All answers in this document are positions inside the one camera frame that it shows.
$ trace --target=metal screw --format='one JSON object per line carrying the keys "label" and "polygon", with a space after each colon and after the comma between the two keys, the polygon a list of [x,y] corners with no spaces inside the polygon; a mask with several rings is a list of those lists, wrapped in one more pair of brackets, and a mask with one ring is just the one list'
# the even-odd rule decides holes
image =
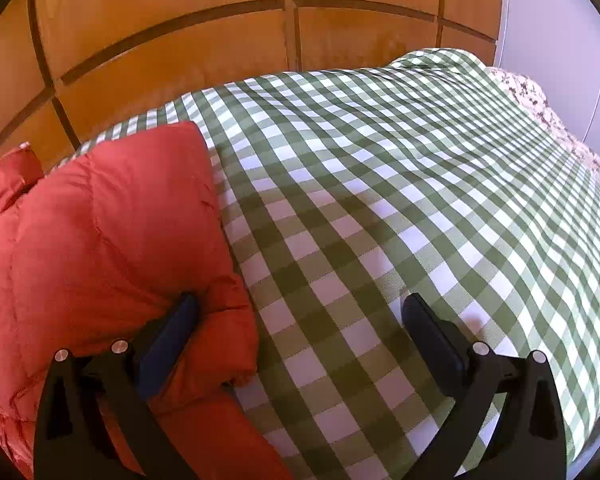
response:
{"label": "metal screw", "polygon": [[124,339],[119,339],[113,345],[111,345],[111,351],[114,354],[123,354],[129,348],[129,343],[127,343]]}
{"label": "metal screw", "polygon": [[544,355],[544,352],[541,352],[539,350],[534,350],[534,352],[532,353],[532,356],[536,363],[542,364],[542,363],[546,362],[546,355]]}
{"label": "metal screw", "polygon": [[67,359],[69,357],[69,351],[65,350],[64,348],[59,349],[56,352],[56,361],[58,361],[59,363],[61,363],[62,361],[64,361],[65,359]]}
{"label": "metal screw", "polygon": [[491,351],[489,345],[487,345],[487,343],[483,343],[482,341],[475,342],[472,348],[478,355],[487,355]]}

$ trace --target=bed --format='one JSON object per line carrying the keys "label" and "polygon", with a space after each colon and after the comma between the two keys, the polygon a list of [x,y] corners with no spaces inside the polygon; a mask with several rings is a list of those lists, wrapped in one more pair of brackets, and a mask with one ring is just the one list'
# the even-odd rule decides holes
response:
{"label": "bed", "polygon": [[[3,13],[22,40],[0,42],[0,155],[31,140],[50,169],[159,124],[200,127],[264,337],[237,396],[297,478],[398,478],[449,412],[397,320],[409,291],[499,352],[551,355],[568,460],[596,449],[600,286],[576,267],[600,273],[600,158],[486,68],[501,0],[83,1]],[[383,68],[345,70],[360,66]]]}
{"label": "bed", "polygon": [[523,107],[541,90],[515,95],[512,77],[458,50],[262,76],[184,94],[74,155],[200,127],[263,338],[237,397],[296,478],[401,478],[445,420],[452,404],[398,322],[410,291],[497,352],[550,356],[569,461],[583,449],[600,413],[600,252],[587,251],[600,251],[600,162],[550,108]]}

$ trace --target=orange puffy quilt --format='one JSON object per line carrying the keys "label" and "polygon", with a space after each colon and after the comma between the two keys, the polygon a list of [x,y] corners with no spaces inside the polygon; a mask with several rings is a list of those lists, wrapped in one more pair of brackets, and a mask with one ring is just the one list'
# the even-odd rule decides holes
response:
{"label": "orange puffy quilt", "polygon": [[[289,478],[222,389],[254,374],[258,341],[197,127],[103,143],[46,178],[27,148],[0,161],[0,444],[26,476],[56,350],[102,352],[185,291],[201,321],[150,401],[158,422],[202,479]],[[138,470],[102,410],[120,458]]]}

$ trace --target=bedsheet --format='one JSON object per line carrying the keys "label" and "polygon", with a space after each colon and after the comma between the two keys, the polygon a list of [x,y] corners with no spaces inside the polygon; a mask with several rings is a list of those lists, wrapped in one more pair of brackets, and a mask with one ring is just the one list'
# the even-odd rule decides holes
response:
{"label": "bedsheet", "polygon": [[[520,104],[538,123],[550,133],[568,152],[572,153],[600,181],[600,155],[571,134],[558,114],[550,107],[548,98],[540,85],[525,75],[507,72],[501,68],[488,70],[498,83]],[[600,448],[600,412],[582,450],[571,462],[567,479],[572,480],[582,471]]]}
{"label": "bedsheet", "polygon": [[237,397],[296,478],[401,478],[445,420],[400,326],[410,292],[497,352],[544,351],[577,455],[600,412],[600,181],[477,58],[229,83],[74,156],[177,121],[205,136],[257,309],[259,374]]}

